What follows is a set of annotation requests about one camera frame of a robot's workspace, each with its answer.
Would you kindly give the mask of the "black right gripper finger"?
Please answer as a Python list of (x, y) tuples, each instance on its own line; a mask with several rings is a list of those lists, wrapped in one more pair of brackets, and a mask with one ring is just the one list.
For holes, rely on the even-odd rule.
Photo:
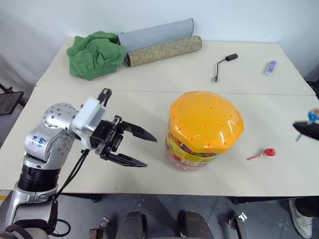
[(298, 141), (303, 135), (315, 140), (319, 140), (319, 124), (315, 122), (297, 121), (293, 127), (299, 132), (296, 138)]

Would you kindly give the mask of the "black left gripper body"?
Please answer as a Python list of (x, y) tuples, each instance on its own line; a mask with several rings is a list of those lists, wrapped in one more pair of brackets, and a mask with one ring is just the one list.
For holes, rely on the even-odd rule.
[(117, 151), (123, 139), (123, 132), (120, 129), (122, 118), (115, 116), (113, 121), (101, 120), (97, 128), (90, 136), (91, 147), (96, 155), (104, 160), (120, 160)]

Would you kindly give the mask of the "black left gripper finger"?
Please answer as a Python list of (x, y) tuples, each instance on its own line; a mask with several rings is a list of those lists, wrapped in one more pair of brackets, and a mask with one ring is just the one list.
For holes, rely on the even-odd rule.
[(147, 167), (148, 165), (124, 154), (107, 154), (103, 156), (104, 160), (109, 160), (125, 167)]
[(145, 129), (143, 129), (142, 127), (138, 125), (131, 124), (126, 121), (122, 121), (121, 127), (123, 131), (130, 132), (134, 137), (137, 137), (143, 140), (157, 142), (157, 139), (151, 133), (149, 133), (148, 131), (146, 131)]

